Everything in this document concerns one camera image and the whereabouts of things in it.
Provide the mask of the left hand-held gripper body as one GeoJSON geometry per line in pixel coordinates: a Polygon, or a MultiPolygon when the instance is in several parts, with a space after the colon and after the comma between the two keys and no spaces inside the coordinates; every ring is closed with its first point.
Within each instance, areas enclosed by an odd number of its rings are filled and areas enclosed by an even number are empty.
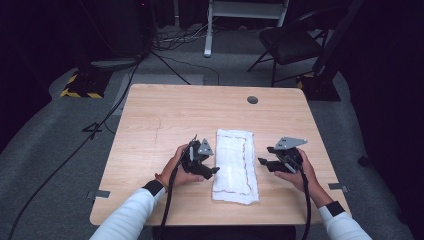
{"type": "Polygon", "coordinates": [[[187,173],[203,173],[207,167],[203,162],[212,155],[213,151],[207,139],[199,141],[197,137],[194,137],[182,154],[181,165],[187,173]]]}

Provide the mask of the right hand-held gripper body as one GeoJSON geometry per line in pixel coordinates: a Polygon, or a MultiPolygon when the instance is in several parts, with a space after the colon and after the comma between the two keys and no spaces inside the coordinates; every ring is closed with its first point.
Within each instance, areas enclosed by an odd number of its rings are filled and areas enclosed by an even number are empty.
{"type": "Polygon", "coordinates": [[[282,172],[295,174],[303,163],[297,147],[306,143],[306,139],[282,137],[274,147],[269,146],[267,150],[276,155],[277,161],[274,165],[282,165],[282,172]]]}

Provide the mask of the white towel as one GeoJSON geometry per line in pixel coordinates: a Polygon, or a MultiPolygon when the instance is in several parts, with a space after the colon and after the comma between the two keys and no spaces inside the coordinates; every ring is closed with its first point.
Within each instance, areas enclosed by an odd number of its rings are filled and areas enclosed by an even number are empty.
{"type": "Polygon", "coordinates": [[[252,132],[217,131],[216,166],[212,199],[249,205],[259,201],[252,132]]]}

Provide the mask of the person's left hand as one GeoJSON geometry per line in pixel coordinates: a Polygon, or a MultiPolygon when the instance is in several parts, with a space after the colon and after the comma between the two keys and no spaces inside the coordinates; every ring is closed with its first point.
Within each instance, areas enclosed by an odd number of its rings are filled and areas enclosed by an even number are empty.
{"type": "Polygon", "coordinates": [[[204,180],[203,176],[186,173],[181,166],[178,166],[179,159],[186,148],[187,144],[179,146],[174,156],[170,158],[163,168],[162,172],[155,175],[155,179],[167,190],[169,190],[171,186],[179,187],[185,184],[201,182],[204,180]]]}

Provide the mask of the person's right hand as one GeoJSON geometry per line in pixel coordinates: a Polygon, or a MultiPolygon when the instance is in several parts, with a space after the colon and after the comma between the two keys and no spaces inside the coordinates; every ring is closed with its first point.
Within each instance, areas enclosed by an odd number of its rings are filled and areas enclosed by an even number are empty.
{"type": "Polygon", "coordinates": [[[281,171],[276,171],[274,175],[292,183],[300,191],[305,190],[304,182],[303,182],[303,175],[305,175],[306,179],[308,180],[308,190],[309,190],[310,197],[315,202],[315,204],[318,205],[319,201],[327,201],[328,195],[326,191],[319,184],[315,175],[315,171],[311,163],[309,162],[305,152],[299,149],[299,153],[303,160],[302,173],[298,172],[296,174],[293,174],[293,173],[285,173],[281,171]]]}

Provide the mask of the grey tape strip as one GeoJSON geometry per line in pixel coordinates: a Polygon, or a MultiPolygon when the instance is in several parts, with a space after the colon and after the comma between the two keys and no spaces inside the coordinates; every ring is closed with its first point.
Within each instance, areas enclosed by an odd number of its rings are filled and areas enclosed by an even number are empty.
{"type": "Polygon", "coordinates": [[[350,189],[347,186],[341,183],[329,183],[328,186],[330,190],[341,190],[344,193],[347,193],[350,191],[350,189]]]}
{"type": "Polygon", "coordinates": [[[92,200],[96,200],[98,198],[108,198],[109,196],[110,196],[110,191],[104,191],[104,190],[88,191],[86,194],[86,197],[92,200]]]}

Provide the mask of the person's dark lap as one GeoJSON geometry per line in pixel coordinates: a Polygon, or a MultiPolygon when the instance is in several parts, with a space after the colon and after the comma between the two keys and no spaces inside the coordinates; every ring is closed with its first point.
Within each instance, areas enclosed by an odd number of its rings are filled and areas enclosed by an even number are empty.
{"type": "Polygon", "coordinates": [[[152,228],[154,240],[296,240],[294,226],[174,226],[152,228]]]}

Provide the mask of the black stand with striped base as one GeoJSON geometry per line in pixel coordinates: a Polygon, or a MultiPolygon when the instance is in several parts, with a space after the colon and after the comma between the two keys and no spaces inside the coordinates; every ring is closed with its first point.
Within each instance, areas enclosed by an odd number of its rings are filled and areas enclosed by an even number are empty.
{"type": "Polygon", "coordinates": [[[309,101],[339,101],[340,96],[333,84],[333,79],[343,63],[340,46],[349,26],[355,19],[365,0],[353,0],[345,16],[335,28],[323,54],[314,64],[314,75],[305,75],[297,79],[297,86],[309,101]]]}

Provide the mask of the black folding chair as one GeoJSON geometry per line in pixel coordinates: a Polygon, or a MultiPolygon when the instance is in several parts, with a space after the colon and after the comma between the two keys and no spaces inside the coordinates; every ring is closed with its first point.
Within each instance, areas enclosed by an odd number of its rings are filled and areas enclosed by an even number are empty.
{"type": "Polygon", "coordinates": [[[259,63],[272,61],[271,85],[288,80],[288,77],[282,80],[276,78],[277,66],[320,56],[324,47],[310,35],[310,31],[321,28],[329,16],[329,9],[315,10],[298,17],[288,25],[261,31],[259,40],[265,51],[248,68],[248,72],[259,63]]]}

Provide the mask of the black yellow-striped stand base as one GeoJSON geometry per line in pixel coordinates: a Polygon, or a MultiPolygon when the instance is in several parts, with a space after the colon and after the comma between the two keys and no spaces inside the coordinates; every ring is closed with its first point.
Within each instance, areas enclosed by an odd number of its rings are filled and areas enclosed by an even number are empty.
{"type": "Polygon", "coordinates": [[[105,96],[111,76],[112,72],[108,70],[93,69],[90,73],[75,70],[60,96],[101,99],[105,96]]]}

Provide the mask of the black equipment case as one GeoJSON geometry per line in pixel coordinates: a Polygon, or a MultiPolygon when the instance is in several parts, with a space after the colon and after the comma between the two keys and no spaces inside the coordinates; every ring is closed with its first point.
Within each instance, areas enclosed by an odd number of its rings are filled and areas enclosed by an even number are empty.
{"type": "Polygon", "coordinates": [[[95,3],[113,54],[144,57],[155,31],[152,0],[95,0],[95,3]]]}

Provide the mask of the white desk frame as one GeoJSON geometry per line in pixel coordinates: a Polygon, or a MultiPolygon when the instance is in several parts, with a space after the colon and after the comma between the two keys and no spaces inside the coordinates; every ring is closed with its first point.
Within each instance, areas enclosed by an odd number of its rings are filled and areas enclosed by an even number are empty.
{"type": "Polygon", "coordinates": [[[264,3],[259,0],[246,2],[243,0],[208,0],[207,32],[203,55],[212,55],[213,20],[215,17],[256,18],[276,20],[277,25],[283,24],[289,0],[278,0],[276,3],[264,3]]]}

